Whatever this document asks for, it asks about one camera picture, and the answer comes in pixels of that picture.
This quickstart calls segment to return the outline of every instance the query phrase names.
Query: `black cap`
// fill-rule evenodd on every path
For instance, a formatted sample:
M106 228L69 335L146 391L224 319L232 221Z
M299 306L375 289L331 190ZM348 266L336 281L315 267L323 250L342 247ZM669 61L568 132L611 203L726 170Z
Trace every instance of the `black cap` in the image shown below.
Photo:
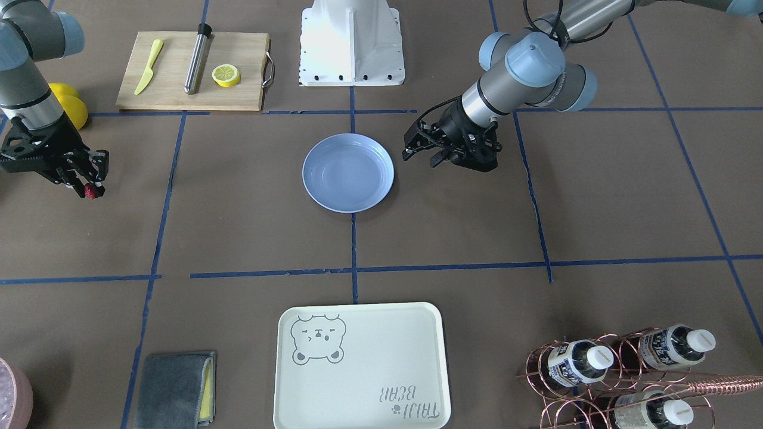
M202 22L198 25L198 33L203 34L206 37L210 37L212 35L212 27Z

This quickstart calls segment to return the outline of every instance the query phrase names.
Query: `gray cloth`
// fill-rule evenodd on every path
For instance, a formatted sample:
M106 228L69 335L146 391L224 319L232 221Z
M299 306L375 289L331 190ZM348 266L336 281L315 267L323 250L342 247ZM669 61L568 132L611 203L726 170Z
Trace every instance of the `gray cloth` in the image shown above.
M143 363L135 429L196 429L204 370L214 352L148 356Z

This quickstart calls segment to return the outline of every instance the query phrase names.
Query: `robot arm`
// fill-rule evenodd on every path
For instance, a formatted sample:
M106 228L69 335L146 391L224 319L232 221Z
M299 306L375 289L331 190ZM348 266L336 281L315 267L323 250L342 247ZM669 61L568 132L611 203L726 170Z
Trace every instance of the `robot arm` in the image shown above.
M34 64L82 51L81 27L39 0L0 0L0 8L0 108L11 122L0 147L0 169L37 172L81 198L103 196L108 152L91 151L82 142Z
M449 160L481 172L496 168L501 151L495 130L498 119L522 104L579 111L597 91L596 76L577 64L565 62L563 51L602 35L608 25L636 7L661 0L568 0L558 11L532 20L516 34L494 33L479 51L485 74L459 97L424 112L405 133L403 160L433 148L430 165ZM734 15L763 12L763 0L684 0ZM428 125L423 118L444 105L440 119Z

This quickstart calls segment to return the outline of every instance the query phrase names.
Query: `cutting board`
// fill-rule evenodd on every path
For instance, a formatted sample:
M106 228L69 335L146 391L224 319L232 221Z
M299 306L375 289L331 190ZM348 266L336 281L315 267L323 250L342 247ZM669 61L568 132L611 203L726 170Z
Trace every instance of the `cutting board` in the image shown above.
M258 111L262 108L262 79L270 36L261 33L212 33L209 54L198 92L183 90L191 64L195 31L141 31L135 39L122 86L117 96L120 109ZM164 40L164 47L154 63L151 83L139 95L135 88L146 68L151 43ZM212 80L212 70L221 64L233 64L241 73L241 82L223 88Z

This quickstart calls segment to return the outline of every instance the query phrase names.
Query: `bear illustration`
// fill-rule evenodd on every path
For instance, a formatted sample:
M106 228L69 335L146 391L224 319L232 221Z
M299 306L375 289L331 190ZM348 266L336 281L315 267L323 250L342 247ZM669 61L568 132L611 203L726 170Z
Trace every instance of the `bear illustration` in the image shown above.
M335 318L311 316L304 320L302 316L291 326L296 350L292 358L297 365L304 365L310 359L326 359L338 363L344 358L342 338L347 326L337 315Z

